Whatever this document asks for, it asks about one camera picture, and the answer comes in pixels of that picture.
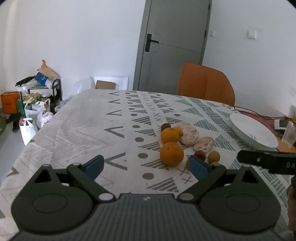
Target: floor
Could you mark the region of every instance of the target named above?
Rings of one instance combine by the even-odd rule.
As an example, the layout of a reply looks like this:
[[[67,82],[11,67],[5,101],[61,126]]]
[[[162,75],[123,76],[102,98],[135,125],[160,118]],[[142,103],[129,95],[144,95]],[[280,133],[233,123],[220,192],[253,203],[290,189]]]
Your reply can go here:
[[[14,133],[12,132],[12,122],[7,124],[5,131],[0,135],[0,186],[24,148],[20,130]]]

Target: door handle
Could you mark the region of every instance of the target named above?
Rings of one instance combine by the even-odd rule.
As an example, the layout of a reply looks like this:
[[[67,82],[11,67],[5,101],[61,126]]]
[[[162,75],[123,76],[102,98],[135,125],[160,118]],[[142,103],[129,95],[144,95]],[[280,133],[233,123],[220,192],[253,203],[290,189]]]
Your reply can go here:
[[[150,43],[154,42],[154,43],[159,43],[159,41],[153,40],[151,39],[152,34],[147,34],[147,41],[146,41],[146,46],[145,46],[145,52],[149,52],[150,51]]]

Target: orange chair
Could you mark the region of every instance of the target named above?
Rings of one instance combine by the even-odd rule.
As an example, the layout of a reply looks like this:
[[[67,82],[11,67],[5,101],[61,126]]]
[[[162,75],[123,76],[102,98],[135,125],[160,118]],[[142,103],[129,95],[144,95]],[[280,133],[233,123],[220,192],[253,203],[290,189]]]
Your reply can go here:
[[[233,88],[222,72],[205,66],[186,63],[178,82],[178,95],[211,100],[234,106]]]

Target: door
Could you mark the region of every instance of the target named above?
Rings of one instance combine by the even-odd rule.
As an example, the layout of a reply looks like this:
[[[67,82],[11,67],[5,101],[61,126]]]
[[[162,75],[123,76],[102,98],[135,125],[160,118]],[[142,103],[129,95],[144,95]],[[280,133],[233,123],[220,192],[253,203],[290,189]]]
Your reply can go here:
[[[183,64],[200,62],[209,2],[152,0],[140,72],[140,91],[177,94]]]

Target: door frame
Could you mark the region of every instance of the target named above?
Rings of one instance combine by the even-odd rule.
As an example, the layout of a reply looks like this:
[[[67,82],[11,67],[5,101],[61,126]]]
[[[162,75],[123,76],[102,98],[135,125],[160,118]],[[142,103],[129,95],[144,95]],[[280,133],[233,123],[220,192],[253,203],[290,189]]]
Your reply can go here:
[[[140,31],[140,38],[139,38],[139,45],[138,45],[138,52],[137,52],[137,59],[136,59],[136,67],[135,67],[135,75],[133,79],[133,90],[139,90],[139,84],[140,84],[140,75],[141,75],[141,68],[142,68],[142,61],[143,61],[143,55],[144,55],[144,48],[146,43],[146,35],[147,35],[147,28],[148,28],[148,22],[149,22],[149,16],[150,16],[150,10],[151,10],[151,4],[152,0],[146,0],[145,8],[144,8],[144,14],[143,14],[143,20],[141,25],[141,31]],[[212,0],[209,2],[209,10],[207,13],[207,23],[206,23],[206,36],[203,41],[202,45],[202,52],[200,56],[200,65],[202,64],[204,53],[205,53],[205,47],[207,43],[207,38],[209,34],[209,25],[210,25],[210,16],[211,16],[211,10],[212,10]]]

